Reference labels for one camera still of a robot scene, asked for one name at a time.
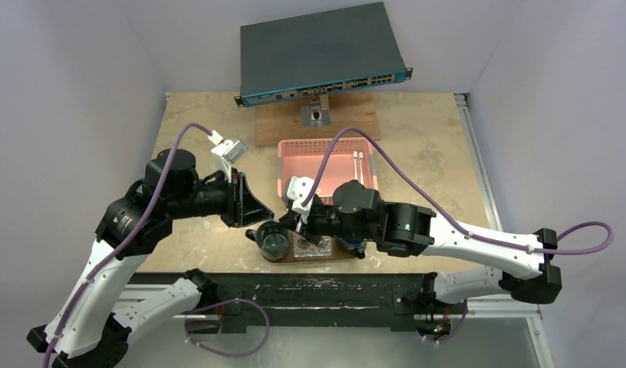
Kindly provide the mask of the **blue cup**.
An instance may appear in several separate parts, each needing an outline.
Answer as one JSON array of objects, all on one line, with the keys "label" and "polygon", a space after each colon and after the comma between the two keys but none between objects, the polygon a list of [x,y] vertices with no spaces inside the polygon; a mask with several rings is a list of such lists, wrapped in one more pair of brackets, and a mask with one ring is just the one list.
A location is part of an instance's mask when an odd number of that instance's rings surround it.
[{"label": "blue cup", "polygon": [[365,258],[366,245],[367,245],[367,242],[362,241],[362,240],[344,239],[344,238],[340,238],[338,240],[338,247],[342,251],[350,255],[353,255],[354,257],[358,259]]}]

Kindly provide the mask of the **dark green cup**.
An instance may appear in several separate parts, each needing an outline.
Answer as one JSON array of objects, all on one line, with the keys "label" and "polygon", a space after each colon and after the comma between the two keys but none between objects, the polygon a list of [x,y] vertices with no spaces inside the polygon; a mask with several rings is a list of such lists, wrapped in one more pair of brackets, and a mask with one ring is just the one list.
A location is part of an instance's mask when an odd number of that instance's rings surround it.
[{"label": "dark green cup", "polygon": [[255,242],[263,258],[268,261],[285,259],[291,249],[288,230],[278,222],[263,222],[257,229],[245,231],[245,237]]}]

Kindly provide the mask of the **oval wooden tray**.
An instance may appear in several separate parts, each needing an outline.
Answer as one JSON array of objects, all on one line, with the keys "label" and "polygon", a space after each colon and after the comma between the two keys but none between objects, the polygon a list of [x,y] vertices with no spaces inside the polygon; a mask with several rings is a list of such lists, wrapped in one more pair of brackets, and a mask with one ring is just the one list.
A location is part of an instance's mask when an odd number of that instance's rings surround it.
[{"label": "oval wooden tray", "polygon": [[281,261],[271,261],[271,262],[292,263],[292,262],[338,261],[338,260],[343,261],[343,260],[349,260],[349,259],[356,258],[353,255],[345,253],[344,251],[342,251],[338,247],[338,240],[339,240],[339,238],[332,238],[332,240],[333,240],[333,253],[332,253],[332,256],[324,257],[324,258],[305,258],[303,260],[297,260],[297,259],[294,258],[293,250],[292,250],[292,234],[293,233],[294,232],[288,231],[289,242],[290,242],[290,245],[291,245],[291,249],[290,249],[290,252],[289,252],[288,256],[285,259],[281,260]]}]

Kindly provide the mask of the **pink plastic basket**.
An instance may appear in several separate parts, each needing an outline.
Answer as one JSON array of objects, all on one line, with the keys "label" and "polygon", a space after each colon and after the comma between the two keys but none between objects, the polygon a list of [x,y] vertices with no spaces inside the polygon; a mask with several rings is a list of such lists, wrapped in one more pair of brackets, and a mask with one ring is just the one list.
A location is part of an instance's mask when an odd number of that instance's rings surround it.
[{"label": "pink plastic basket", "polygon": [[[315,178],[331,141],[329,139],[283,140],[278,144],[277,193],[281,197],[291,176]],[[337,187],[354,179],[353,151],[364,153],[365,187],[377,189],[377,173],[373,146],[363,137],[341,138],[334,145],[325,167],[318,197],[326,205],[332,203]]]}]

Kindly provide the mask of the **clear acrylic holder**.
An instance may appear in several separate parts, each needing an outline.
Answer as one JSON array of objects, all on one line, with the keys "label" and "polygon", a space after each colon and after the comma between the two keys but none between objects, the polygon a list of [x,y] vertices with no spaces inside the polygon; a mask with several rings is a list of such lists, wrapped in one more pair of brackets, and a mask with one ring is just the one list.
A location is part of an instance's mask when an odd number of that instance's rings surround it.
[{"label": "clear acrylic holder", "polygon": [[330,257],[333,253],[333,240],[328,236],[322,236],[318,242],[310,242],[305,237],[293,233],[292,250],[297,260]]}]

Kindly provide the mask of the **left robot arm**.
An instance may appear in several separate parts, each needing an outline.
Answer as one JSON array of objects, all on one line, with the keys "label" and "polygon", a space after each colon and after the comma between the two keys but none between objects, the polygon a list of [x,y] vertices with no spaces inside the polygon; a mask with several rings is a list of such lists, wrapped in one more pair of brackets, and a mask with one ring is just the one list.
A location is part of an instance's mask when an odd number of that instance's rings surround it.
[{"label": "left robot arm", "polygon": [[130,307],[117,301],[137,269],[169,237],[173,223],[217,215],[230,228],[273,218],[249,190],[242,172],[200,177],[195,156],[166,149],[144,177],[106,209],[90,257],[52,322],[32,328],[28,342],[46,367],[113,367],[130,346],[171,317],[225,308],[218,284],[203,271],[185,271],[165,290]]}]

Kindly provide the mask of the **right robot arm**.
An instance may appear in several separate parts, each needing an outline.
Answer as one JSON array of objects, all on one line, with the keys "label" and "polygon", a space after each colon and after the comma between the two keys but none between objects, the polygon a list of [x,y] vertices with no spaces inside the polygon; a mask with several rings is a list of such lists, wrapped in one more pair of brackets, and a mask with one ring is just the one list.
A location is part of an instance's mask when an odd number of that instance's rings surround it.
[{"label": "right robot arm", "polygon": [[423,206],[386,202],[357,180],[336,188],[332,204],[326,205],[318,197],[307,198],[315,192],[313,183],[308,177],[297,179],[284,195],[296,216],[295,232],[306,238],[373,242],[394,257],[432,255],[479,264],[471,271],[426,275],[418,292],[426,311],[489,294],[550,304],[562,290],[561,270],[551,263],[558,247],[552,229],[517,235],[451,222]]}]

